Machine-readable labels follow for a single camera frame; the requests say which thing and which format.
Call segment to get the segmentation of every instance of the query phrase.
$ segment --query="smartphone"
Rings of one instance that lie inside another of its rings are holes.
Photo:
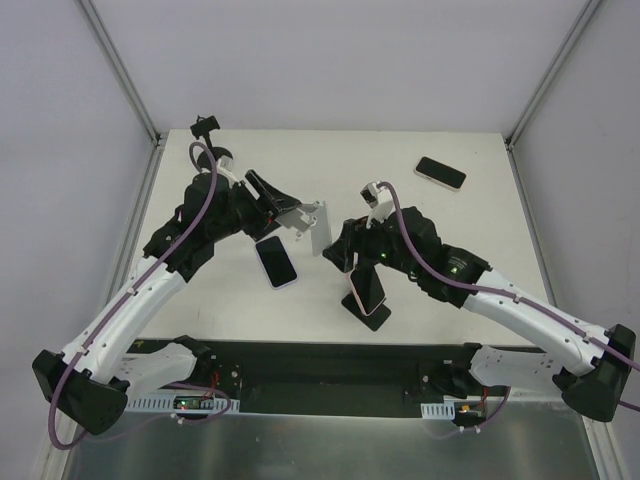
[[[256,243],[256,251],[273,288],[285,287],[298,279],[280,237],[273,236]]]
[[[382,283],[375,268],[356,268],[347,274],[351,292],[360,312],[368,317],[386,300]]]
[[[467,178],[466,173],[462,173],[460,170],[456,170],[443,163],[436,162],[429,157],[422,157],[413,171],[416,175],[425,177],[454,191],[460,190],[465,178]]]

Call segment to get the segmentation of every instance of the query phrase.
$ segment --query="metal floor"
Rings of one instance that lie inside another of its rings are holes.
[[[598,478],[581,418],[563,404],[509,402],[480,435],[429,435],[449,422],[228,415],[203,425],[158,419],[107,443],[83,442],[65,480]],[[150,418],[125,413],[107,434]]]

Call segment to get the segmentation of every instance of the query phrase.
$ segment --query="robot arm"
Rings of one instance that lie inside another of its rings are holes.
[[[82,353],[63,383],[57,405],[94,435],[109,429],[129,401],[171,382],[186,378],[198,381],[199,372],[209,371],[211,352],[186,336],[142,359],[123,360],[123,356],[162,305],[213,257],[215,243],[240,231],[258,241],[281,225],[308,228],[313,223],[310,215],[320,208],[317,203],[302,204],[249,170],[246,180],[258,193],[254,197],[244,181],[237,181],[225,168],[230,165],[230,154],[224,152],[226,158],[216,158],[219,161],[213,198],[191,233],[165,255],[186,235],[210,194],[212,173],[202,168],[186,188],[184,203],[152,235],[144,247],[144,258],[113,300],[61,353],[43,350],[33,362],[40,387],[51,402],[61,378]],[[149,274],[150,267],[163,256],[164,262]],[[87,338],[118,305],[108,323],[86,346]]]
[[[355,268],[374,269],[378,264],[407,274],[430,297],[458,308],[479,313],[514,331],[544,353],[498,350],[474,345],[475,353],[465,365],[451,365],[442,376],[441,389],[464,395],[453,387],[452,377],[471,375],[486,386],[508,385],[542,391],[562,392],[562,398],[582,415],[610,421],[629,375],[629,368],[594,343],[532,308],[527,301],[541,304],[563,319],[632,358],[635,334],[622,325],[605,329],[590,325],[519,289],[488,262],[473,253],[443,244],[433,222],[415,208],[403,208],[404,223],[420,257],[441,276],[453,283],[502,289],[514,299],[483,291],[458,288],[425,271],[412,255],[401,235],[397,212],[386,187],[369,184],[361,192],[371,207],[368,217],[344,222],[338,240],[323,256],[342,272]],[[354,258],[357,254],[357,265]]]

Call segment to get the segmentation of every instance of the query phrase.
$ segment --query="purple cable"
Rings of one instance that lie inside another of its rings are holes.
[[[459,433],[480,432],[484,427],[489,425],[493,421],[493,419],[496,418],[498,414],[502,411],[502,409],[507,404],[507,400],[509,399],[510,394],[511,394],[511,387],[507,387],[507,391],[504,393],[504,397],[502,397],[502,401],[500,402],[500,405],[498,405],[498,408],[496,408],[493,412],[491,412],[491,415],[489,415],[484,422],[482,422],[480,425],[477,426],[478,430],[476,430],[476,427],[466,427],[466,428],[463,428],[462,430],[460,429],[452,430],[449,433],[445,433],[444,435],[437,435],[433,432],[430,432],[426,428],[424,430],[427,432],[427,434],[431,438],[435,440],[446,440],[447,438],[455,437]]]
[[[481,286],[481,285],[472,285],[470,283],[457,282],[455,280],[451,280],[450,278],[445,277],[440,272],[437,272],[436,270],[434,270],[431,267],[431,265],[429,265],[427,262],[425,262],[424,259],[420,256],[420,253],[418,252],[418,250],[416,249],[415,245],[411,241],[411,238],[409,237],[409,232],[407,231],[407,226],[404,223],[404,217],[402,215],[402,209],[400,207],[400,200],[398,200],[398,194],[396,192],[396,189],[393,188],[393,185],[391,185],[389,182],[380,182],[380,186],[387,187],[389,189],[389,192],[391,193],[391,197],[393,198],[393,205],[394,205],[394,207],[396,209],[396,216],[398,218],[398,225],[400,226],[400,233],[402,234],[402,238],[404,239],[404,243],[407,245],[407,248],[409,249],[409,252],[411,252],[411,255],[413,256],[413,258],[415,258],[415,260],[420,264],[420,266],[422,268],[424,268],[431,276],[435,277],[436,279],[440,280],[443,283],[446,283],[447,285],[451,285],[452,287],[462,288],[464,290],[469,290],[471,292],[492,293],[494,295],[499,295],[499,296],[502,296],[502,297],[510,298],[511,300],[515,300],[516,299],[516,294],[514,292],[510,292],[510,291],[504,290],[502,288],[484,287],[484,286]],[[585,332],[584,330],[582,330],[580,327],[576,326],[572,322],[568,321],[567,319],[561,317],[556,312],[554,312],[554,311],[548,309],[547,307],[545,307],[544,305],[540,305],[539,303],[537,303],[537,302],[535,302],[535,301],[533,301],[533,300],[531,300],[529,298],[526,298],[526,297],[520,297],[519,301],[521,303],[524,303],[525,305],[530,306],[534,310],[537,310],[537,311],[543,313],[547,317],[555,320],[559,324],[561,324],[564,327],[566,327],[567,329],[571,330],[576,335],[578,335],[581,338],[593,343],[597,347],[602,348],[602,350],[604,350],[608,354],[614,356],[615,358],[617,358],[618,360],[620,360],[621,362],[623,362],[627,366],[629,366],[629,367],[633,368],[634,370],[640,372],[640,363],[634,362],[630,358],[625,357],[622,353],[618,352],[617,350],[615,350],[614,348],[610,347],[606,343],[600,341],[599,339],[590,337],[587,334],[587,332]],[[640,411],[640,407],[636,407],[635,405],[632,405],[632,404],[627,403],[627,402],[620,401],[620,402],[618,402],[618,404],[622,405],[623,407],[626,407],[626,408],[631,408],[632,410]]]
[[[211,153],[211,151],[207,148],[206,145],[204,145],[201,142],[193,142],[189,146],[189,158],[191,159],[191,162],[194,163],[194,165],[197,165],[196,161],[194,160],[195,157],[193,154],[193,151],[196,147],[200,147],[207,154],[207,157],[209,157],[209,161],[211,162],[211,186],[209,187],[209,193],[207,194],[207,198],[205,199],[204,204],[202,205],[202,208],[198,212],[198,215],[196,215],[196,218],[193,219],[193,222],[191,222],[191,224],[187,227],[184,233],[180,235],[180,237],[178,237],[178,239],[173,243],[173,245],[171,245],[167,249],[167,251],[164,252],[164,254],[162,254],[162,256],[158,260],[156,260],[155,263],[146,272],[144,272],[140,276],[140,278],[132,285],[132,289],[134,291],[137,290],[140,287],[140,285],[146,282],[147,279],[151,276],[151,274],[155,272],[158,269],[158,267],[164,263],[164,261],[169,257],[169,255],[171,255],[182,244],[182,242],[184,242],[187,239],[187,237],[191,235],[191,232],[193,232],[193,230],[196,228],[200,220],[202,220],[202,217],[204,216],[205,212],[209,208],[209,205],[211,204],[211,200],[213,199],[213,194],[216,189],[216,180],[217,180],[215,157],[213,156],[213,153]],[[131,294],[129,292],[125,292],[125,294],[122,295],[122,297],[116,302],[116,304],[109,309],[109,311],[104,316],[104,318],[100,321],[100,323],[95,328],[95,330],[91,332],[91,334],[87,337],[85,342],[82,344],[83,349],[88,349],[91,346],[95,338],[100,334],[100,332],[104,329],[107,323],[109,323],[109,320],[111,320],[111,318],[113,318],[113,316],[118,312],[118,310],[122,308],[122,306],[126,303],[129,297],[131,297]],[[51,439],[51,443],[53,444],[53,446],[59,450],[69,450],[75,447],[87,436],[87,433],[88,433],[86,430],[82,431],[75,440],[67,444],[62,443],[56,433],[56,410],[58,408],[58,402],[60,401],[60,395],[62,393],[62,389],[67,383],[67,380],[71,376],[71,372],[73,372],[73,369],[78,364],[81,358],[82,358],[82,352],[78,352],[71,359],[71,361],[69,362],[69,365],[62,373],[62,376],[60,377],[60,380],[56,385],[56,388],[53,392],[53,396],[51,397],[51,404],[49,405],[49,418],[47,422],[49,438]]]
[[[202,390],[202,391],[206,391],[206,392],[213,392],[215,395],[218,395],[220,397],[222,397],[226,402],[225,402],[225,406],[222,410],[220,410],[219,412],[216,413],[212,413],[211,415],[207,415],[207,418],[204,419],[200,419],[200,420],[189,420],[188,418],[183,418],[183,422],[187,425],[196,425],[196,424],[200,424],[200,423],[204,423],[204,422],[210,422],[211,420],[215,420],[216,418],[220,418],[222,415],[224,415],[225,413],[227,413],[232,406],[231,403],[231,399],[229,398],[229,396],[224,393],[221,390],[217,390],[215,388],[207,388],[207,387],[199,387],[196,385],[189,385],[187,383],[170,383],[168,385],[169,387],[176,387],[176,388],[187,388],[189,390]],[[170,415],[167,415],[166,413],[162,413],[159,415],[154,415],[153,417],[147,418],[144,422],[139,423],[133,427],[131,427],[129,430],[127,430],[126,432],[122,432],[119,433],[117,435],[114,435],[112,437],[106,437],[106,438],[88,438],[87,441],[90,443],[108,443],[108,442],[112,442],[114,440],[118,440],[120,438],[124,438],[126,436],[131,435],[134,432],[137,432],[138,430],[142,430],[143,428],[145,428],[147,425],[149,425],[150,423],[155,422],[156,420],[159,420],[161,418],[171,418]]]

